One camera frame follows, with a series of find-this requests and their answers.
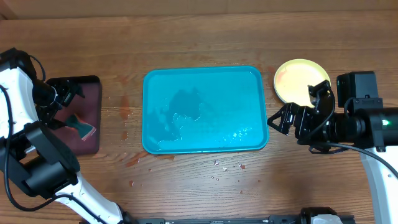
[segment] wire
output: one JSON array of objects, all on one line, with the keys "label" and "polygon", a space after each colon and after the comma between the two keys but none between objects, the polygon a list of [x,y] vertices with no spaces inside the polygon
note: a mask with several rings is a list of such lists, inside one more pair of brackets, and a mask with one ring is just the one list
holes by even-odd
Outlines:
[{"label": "wire", "polygon": [[344,115],[346,116],[346,118],[349,118],[348,116],[348,105],[351,102],[351,100],[355,100],[355,97],[350,97],[348,98],[348,100],[346,101],[346,103],[344,104]]},{"label": "wire", "polygon": [[42,69],[42,74],[43,74],[42,81],[44,81],[44,80],[45,80],[45,71],[44,71],[43,65],[42,65],[42,64],[39,62],[39,60],[37,60],[37,58],[35,58],[33,55],[29,55],[29,57],[33,58],[33,59],[40,65],[40,68]]},{"label": "wire", "polygon": [[82,209],[84,209],[84,211],[86,211],[88,214],[90,214],[98,222],[100,222],[102,224],[106,224],[106,222],[104,220],[102,220],[100,217],[97,217],[83,203],[81,203],[79,200],[77,200],[77,198],[75,198],[72,195],[66,195],[66,194],[54,195],[50,200],[44,202],[41,205],[33,207],[33,208],[24,207],[24,206],[18,204],[18,202],[15,201],[14,197],[11,194],[10,185],[9,185],[9,179],[8,179],[9,150],[10,150],[12,132],[13,132],[13,129],[14,129],[14,120],[12,118],[11,101],[10,101],[10,97],[9,97],[9,95],[7,93],[7,90],[2,85],[0,85],[0,89],[4,93],[4,97],[6,98],[7,111],[8,111],[8,124],[9,124],[8,137],[7,137],[7,141],[6,141],[6,158],[4,159],[4,186],[5,186],[5,189],[6,189],[7,197],[10,200],[10,202],[12,203],[12,205],[15,206],[16,208],[18,208],[19,210],[22,210],[22,211],[25,211],[25,212],[34,212],[34,211],[37,211],[37,210],[39,210],[41,208],[44,208],[45,206],[49,205],[50,203],[52,203],[53,201],[55,201],[58,198],[66,197],[66,198],[69,198],[69,200],[72,200],[72,201],[76,202]]},{"label": "wire", "polygon": [[395,177],[398,178],[398,172],[387,162],[385,161],[383,158],[379,157],[378,155],[376,155],[375,153],[369,152],[365,149],[360,149],[358,147],[354,147],[354,146],[349,146],[346,144],[340,144],[340,143],[333,143],[333,142],[313,142],[312,145],[316,145],[316,146],[330,146],[330,147],[340,147],[340,148],[344,148],[344,149],[351,149],[357,152],[360,152],[362,154],[365,154],[367,156],[372,157],[373,159],[381,162],[383,165],[385,165],[394,175]]},{"label": "wire", "polygon": [[336,99],[335,99],[335,95],[333,94],[332,90],[329,90],[329,91],[330,91],[330,96],[332,97],[332,100],[333,100],[333,105],[332,105],[332,109],[331,109],[331,112],[330,112],[329,116],[321,124],[319,124],[314,130],[312,130],[308,135],[306,135],[303,139],[297,140],[297,144],[299,144],[299,145],[307,145],[308,144],[307,141],[315,133],[317,133],[323,127],[323,125],[325,125],[326,122],[328,122],[330,120],[330,118],[333,116],[333,113],[335,112],[335,109],[336,109]]}]

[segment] wooden table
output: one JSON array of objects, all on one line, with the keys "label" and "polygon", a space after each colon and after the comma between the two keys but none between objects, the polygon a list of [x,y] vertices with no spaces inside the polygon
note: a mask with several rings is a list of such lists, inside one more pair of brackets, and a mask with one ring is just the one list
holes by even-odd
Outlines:
[{"label": "wooden table", "polygon": [[[290,59],[306,58],[325,68],[334,91],[337,75],[374,70],[385,106],[398,106],[397,11],[0,21],[0,51],[11,47],[39,58],[48,78],[100,77],[101,148],[79,157],[81,172],[135,217],[264,217],[329,206],[355,215],[358,223],[374,223],[368,180],[356,152],[311,155],[293,135],[270,129],[270,141],[260,151],[145,154],[142,80],[155,68],[250,64],[262,73],[270,116],[282,106],[272,86],[275,70]],[[43,201],[14,186],[12,191],[26,206]],[[0,219],[81,220],[58,203],[20,212],[8,202],[3,183]]]}]

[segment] wood surface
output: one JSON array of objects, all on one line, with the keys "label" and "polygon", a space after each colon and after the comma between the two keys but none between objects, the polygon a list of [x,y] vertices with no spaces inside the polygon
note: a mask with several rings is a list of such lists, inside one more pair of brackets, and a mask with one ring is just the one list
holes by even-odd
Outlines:
[{"label": "wood surface", "polygon": [[0,5],[2,1],[14,14],[9,19],[398,9],[396,0],[0,0]]},{"label": "wood surface", "polygon": [[[262,73],[270,116],[282,106],[272,86],[275,70],[306,58],[325,68],[335,92],[337,75],[374,70],[384,105],[398,106],[397,11],[0,21],[0,30],[0,51],[17,47],[36,56],[47,78],[100,77],[101,149],[79,157],[81,172],[135,217],[264,217],[329,206],[355,215],[358,223],[374,223],[356,152],[312,155],[293,134],[270,129],[260,151],[147,155],[141,145],[142,81],[156,68],[253,65]],[[43,201],[12,191],[25,206]],[[1,223],[80,219],[58,203],[20,212],[0,182]]]}]

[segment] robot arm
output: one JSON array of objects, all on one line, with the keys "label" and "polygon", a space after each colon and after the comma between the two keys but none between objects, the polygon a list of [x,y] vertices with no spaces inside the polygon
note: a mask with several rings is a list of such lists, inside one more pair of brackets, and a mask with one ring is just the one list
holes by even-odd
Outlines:
[{"label": "robot arm", "polygon": [[[268,125],[283,134],[295,126],[298,143],[308,144],[311,153],[342,152],[347,148],[331,151],[330,146],[352,142],[361,148],[358,151],[366,149],[386,161],[391,169],[374,157],[361,155],[376,223],[398,223],[398,108],[383,108],[373,72],[340,75],[337,85],[338,105],[345,108],[344,114],[334,113],[334,96],[329,82],[324,81],[309,87],[310,96],[315,98],[314,108],[287,103],[268,119]],[[277,118],[279,125],[273,123]]]},{"label": "robot arm", "polygon": [[[81,88],[69,81],[49,86],[38,80],[29,57],[16,49],[0,54],[0,85],[11,102],[8,105],[0,94],[0,169],[4,171],[5,142],[10,138],[7,173],[26,195],[63,203],[90,223],[135,224],[135,219],[82,177],[75,155],[49,130],[65,125],[53,117],[75,95],[84,97]],[[14,122],[12,136],[8,133],[8,106]],[[37,157],[21,163],[32,149]]]}]

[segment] green light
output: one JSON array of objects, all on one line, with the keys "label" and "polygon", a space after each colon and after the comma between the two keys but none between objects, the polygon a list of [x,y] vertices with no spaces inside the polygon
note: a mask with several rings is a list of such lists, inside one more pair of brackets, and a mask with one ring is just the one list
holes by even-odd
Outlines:
[{"label": "green light", "polygon": [[390,121],[388,121],[388,120],[382,120],[382,122],[383,122],[383,125],[384,125],[384,126],[387,126],[387,125],[390,124]]}]

